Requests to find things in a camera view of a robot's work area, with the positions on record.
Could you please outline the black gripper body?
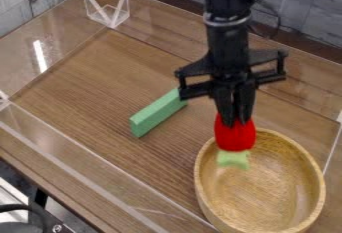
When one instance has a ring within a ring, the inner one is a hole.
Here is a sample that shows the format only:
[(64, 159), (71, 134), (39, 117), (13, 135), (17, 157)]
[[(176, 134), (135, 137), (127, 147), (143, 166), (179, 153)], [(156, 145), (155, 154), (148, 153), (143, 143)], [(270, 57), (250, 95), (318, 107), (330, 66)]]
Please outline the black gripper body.
[(248, 82), (263, 85), (286, 79), (289, 53), (251, 49), (246, 22), (206, 21), (204, 25), (208, 51), (175, 71), (182, 100), (214, 96), (216, 87), (234, 88)]

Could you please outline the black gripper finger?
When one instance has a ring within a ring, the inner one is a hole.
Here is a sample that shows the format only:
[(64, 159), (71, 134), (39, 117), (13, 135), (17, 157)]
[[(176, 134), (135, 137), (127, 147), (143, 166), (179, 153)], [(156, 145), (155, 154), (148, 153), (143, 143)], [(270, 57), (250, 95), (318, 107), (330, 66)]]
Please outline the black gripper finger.
[(255, 103), (255, 92), (256, 84), (254, 80), (248, 80), (238, 86), (235, 92), (235, 105), (239, 121), (242, 124), (246, 124), (247, 121), (251, 119)]
[(215, 87), (212, 98), (219, 115), (222, 116), (223, 124), (231, 127), (235, 120), (232, 90), (227, 87)]

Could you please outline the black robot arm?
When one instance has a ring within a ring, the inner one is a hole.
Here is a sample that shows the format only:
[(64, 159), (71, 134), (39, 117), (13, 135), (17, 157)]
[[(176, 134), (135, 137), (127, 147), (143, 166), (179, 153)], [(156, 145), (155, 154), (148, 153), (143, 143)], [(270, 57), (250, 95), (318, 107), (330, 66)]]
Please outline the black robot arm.
[(206, 55), (175, 71), (183, 100), (207, 96), (226, 126), (252, 115), (256, 89), (286, 79), (283, 50), (248, 46), (251, 7), (258, 0), (204, 0)]

